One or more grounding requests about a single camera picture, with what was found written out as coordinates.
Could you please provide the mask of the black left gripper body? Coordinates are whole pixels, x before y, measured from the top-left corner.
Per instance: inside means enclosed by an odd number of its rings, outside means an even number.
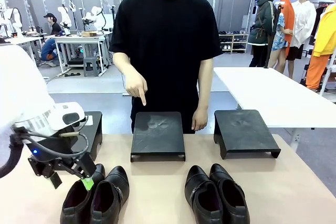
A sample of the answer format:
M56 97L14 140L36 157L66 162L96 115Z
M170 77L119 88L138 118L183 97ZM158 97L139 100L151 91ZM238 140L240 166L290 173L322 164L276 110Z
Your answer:
M88 138L78 131L58 131L52 136L28 132L27 141L39 162L55 163L70 174L74 158L88 155Z

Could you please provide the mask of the person's right hand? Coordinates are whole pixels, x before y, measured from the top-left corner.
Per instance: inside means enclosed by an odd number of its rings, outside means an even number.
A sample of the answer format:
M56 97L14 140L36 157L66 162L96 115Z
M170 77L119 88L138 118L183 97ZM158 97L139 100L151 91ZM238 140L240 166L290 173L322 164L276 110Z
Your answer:
M142 104L146 106L145 93L148 87L146 80L138 72L125 74L125 87L130 96L140 98Z

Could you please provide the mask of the person's left hand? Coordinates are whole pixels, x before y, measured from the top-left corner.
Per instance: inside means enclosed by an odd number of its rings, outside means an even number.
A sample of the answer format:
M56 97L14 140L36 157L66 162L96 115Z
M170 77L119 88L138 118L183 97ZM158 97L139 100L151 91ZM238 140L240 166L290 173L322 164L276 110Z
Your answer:
M192 130L200 131L207 126L208 111L206 109L196 109L192 117Z

